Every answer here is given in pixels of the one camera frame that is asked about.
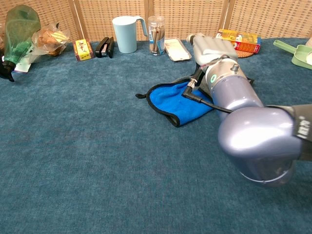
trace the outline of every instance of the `woven panel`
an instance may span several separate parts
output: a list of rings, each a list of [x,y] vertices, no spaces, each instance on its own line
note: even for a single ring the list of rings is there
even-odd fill
[[[59,28],[70,30],[70,39],[78,39],[74,17],[68,0],[0,0],[0,23],[4,25],[6,13],[14,6],[24,4],[39,15],[41,26],[59,22]]]
[[[224,0],[154,0],[154,14],[166,19],[166,37],[191,33],[215,36]]]
[[[262,38],[307,38],[312,30],[312,1],[236,0],[229,29]]]
[[[112,20],[118,16],[144,18],[144,0],[79,0],[82,17],[90,41],[116,36]],[[146,40],[141,23],[136,23],[137,40]]]

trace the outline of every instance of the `teal carpet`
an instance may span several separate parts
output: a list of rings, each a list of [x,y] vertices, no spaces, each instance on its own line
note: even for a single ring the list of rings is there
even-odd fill
[[[312,70],[273,41],[239,60],[260,99],[312,103]],[[176,128],[135,97],[195,69],[148,49],[77,62],[68,46],[0,80],[0,234],[312,233],[312,163],[280,188],[248,182],[218,146],[215,111]]]

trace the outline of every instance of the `blue towel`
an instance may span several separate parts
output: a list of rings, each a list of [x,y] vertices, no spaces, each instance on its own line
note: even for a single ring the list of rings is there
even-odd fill
[[[176,127],[197,119],[212,110],[211,107],[192,101],[182,96],[189,78],[175,83],[158,84],[147,94],[137,94],[137,98],[146,98],[149,105],[157,112],[164,114]],[[211,102],[209,96],[202,90],[194,90],[193,94]]]

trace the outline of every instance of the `light blue pitcher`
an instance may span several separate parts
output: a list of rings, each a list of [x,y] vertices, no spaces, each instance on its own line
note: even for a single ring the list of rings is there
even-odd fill
[[[141,21],[143,33],[147,36],[145,21],[140,16],[119,16],[113,19],[113,26],[117,38],[118,49],[124,54],[137,50],[137,24]]]

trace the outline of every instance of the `orange coaster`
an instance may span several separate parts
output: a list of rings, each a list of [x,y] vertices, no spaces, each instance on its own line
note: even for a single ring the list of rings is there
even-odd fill
[[[254,55],[252,52],[246,52],[246,51],[240,51],[240,50],[236,50],[236,53],[238,54],[239,58],[247,58],[247,57]]]

